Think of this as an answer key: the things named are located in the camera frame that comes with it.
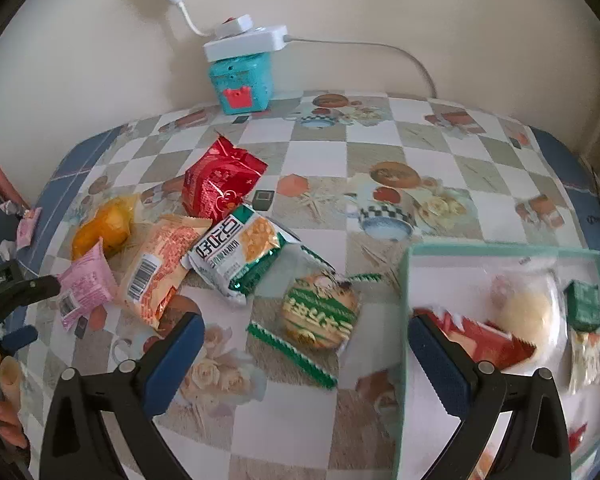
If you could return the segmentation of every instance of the barcode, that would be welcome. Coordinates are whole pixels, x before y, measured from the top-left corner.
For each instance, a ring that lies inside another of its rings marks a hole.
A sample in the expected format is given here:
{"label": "barcode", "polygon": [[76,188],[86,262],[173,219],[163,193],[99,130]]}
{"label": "barcode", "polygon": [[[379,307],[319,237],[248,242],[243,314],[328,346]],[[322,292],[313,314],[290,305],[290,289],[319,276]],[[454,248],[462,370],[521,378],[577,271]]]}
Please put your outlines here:
{"label": "barcode", "polygon": [[72,313],[76,308],[77,305],[74,303],[71,293],[60,299],[60,315],[62,317]]}
{"label": "barcode", "polygon": [[140,261],[138,270],[131,280],[127,295],[134,301],[140,301],[146,288],[151,282],[151,278],[154,276],[156,271],[160,268],[160,260],[152,254],[145,254]]}

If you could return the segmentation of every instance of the teal box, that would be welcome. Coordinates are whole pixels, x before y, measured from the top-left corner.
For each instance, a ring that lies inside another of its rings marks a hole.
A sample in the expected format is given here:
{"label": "teal box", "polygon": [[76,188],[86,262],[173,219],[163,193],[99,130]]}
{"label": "teal box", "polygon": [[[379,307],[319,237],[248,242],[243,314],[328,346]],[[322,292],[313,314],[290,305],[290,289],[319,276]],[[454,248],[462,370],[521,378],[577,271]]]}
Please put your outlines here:
{"label": "teal box", "polygon": [[261,112],[269,106],[273,93],[269,52],[231,57],[209,67],[225,115]]}

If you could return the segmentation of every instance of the pink wrapper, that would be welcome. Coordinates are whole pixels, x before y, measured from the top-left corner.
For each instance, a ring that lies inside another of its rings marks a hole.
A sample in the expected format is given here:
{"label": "pink wrapper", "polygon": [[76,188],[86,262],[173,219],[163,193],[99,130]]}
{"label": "pink wrapper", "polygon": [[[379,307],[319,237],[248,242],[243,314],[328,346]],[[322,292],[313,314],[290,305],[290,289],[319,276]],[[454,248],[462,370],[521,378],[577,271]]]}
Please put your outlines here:
{"label": "pink wrapper", "polygon": [[33,238],[33,231],[36,229],[38,224],[38,218],[40,217],[41,207],[30,209],[18,224],[18,233],[16,238],[16,248],[18,250],[29,247],[31,245],[31,239]]}
{"label": "pink wrapper", "polygon": [[62,326],[69,330],[80,317],[113,299],[118,289],[102,250],[102,238],[59,277],[58,307]]}

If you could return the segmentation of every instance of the white cord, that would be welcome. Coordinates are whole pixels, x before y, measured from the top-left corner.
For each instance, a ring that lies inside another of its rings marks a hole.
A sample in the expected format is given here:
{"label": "white cord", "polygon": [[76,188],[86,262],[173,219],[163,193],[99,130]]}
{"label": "white cord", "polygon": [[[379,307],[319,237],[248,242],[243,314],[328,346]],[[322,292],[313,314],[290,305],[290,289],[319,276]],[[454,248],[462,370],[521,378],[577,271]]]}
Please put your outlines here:
{"label": "white cord", "polygon": [[390,45],[387,43],[375,43],[373,41],[307,40],[305,38],[296,38],[294,36],[285,36],[286,43],[290,43],[291,41],[302,41],[303,43],[334,43],[334,44],[351,44],[351,45],[371,45],[371,46],[384,46],[386,48],[392,48],[394,50],[397,50],[398,52],[401,52],[406,57],[411,59],[411,61],[420,70],[420,73],[422,74],[423,78],[426,80],[427,85],[429,85],[429,92],[431,94],[431,97],[434,99],[436,99],[438,97],[438,90],[436,89],[436,84],[434,83],[433,78],[431,77],[431,74],[429,73],[429,71],[425,68],[425,66],[422,64],[422,62],[417,57],[415,57],[413,54],[407,52],[403,48],[400,48],[399,46],[394,46],[394,45]]}
{"label": "white cord", "polygon": [[193,24],[193,22],[191,21],[191,16],[189,16],[189,12],[187,11],[187,7],[184,6],[184,2],[178,2],[177,6],[181,10],[182,15],[184,16],[184,19],[187,22],[187,25],[189,25],[189,28],[193,30],[193,32],[195,32],[199,36],[202,36],[203,38],[208,38],[212,35],[211,32],[202,32]]}

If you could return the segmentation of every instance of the beige wall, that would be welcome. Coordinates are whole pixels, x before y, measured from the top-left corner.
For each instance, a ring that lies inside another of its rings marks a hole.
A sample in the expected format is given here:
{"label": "beige wall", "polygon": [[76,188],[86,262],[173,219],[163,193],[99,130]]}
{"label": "beige wall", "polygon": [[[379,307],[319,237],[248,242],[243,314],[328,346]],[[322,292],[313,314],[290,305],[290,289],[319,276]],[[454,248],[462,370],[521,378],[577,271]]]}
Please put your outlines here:
{"label": "beige wall", "polygon": [[[510,114],[571,148],[600,110],[600,24],[581,0],[187,0],[201,27],[250,13],[309,38],[417,55],[440,97]],[[29,0],[0,38],[0,164],[34,199],[79,140],[208,100],[202,41],[164,0]],[[292,44],[278,89],[424,94],[398,54]]]}

